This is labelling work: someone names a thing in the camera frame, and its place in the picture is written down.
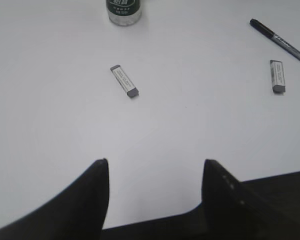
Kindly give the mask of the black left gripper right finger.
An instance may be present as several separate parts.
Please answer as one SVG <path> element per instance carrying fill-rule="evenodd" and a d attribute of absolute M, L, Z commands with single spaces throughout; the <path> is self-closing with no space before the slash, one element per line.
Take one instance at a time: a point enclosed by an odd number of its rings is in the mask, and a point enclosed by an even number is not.
<path fill-rule="evenodd" d="M 271 207 L 214 159 L 204 162 L 201 198 L 213 240 L 300 240 L 300 223 Z"/>

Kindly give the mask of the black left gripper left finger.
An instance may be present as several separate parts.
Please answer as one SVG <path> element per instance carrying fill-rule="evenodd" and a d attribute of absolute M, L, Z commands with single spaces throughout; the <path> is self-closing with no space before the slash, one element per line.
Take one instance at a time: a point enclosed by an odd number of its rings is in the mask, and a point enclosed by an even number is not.
<path fill-rule="evenodd" d="M 109 164 L 104 158 L 53 199 L 0 228 L 0 240 L 98 240 L 109 198 Z"/>

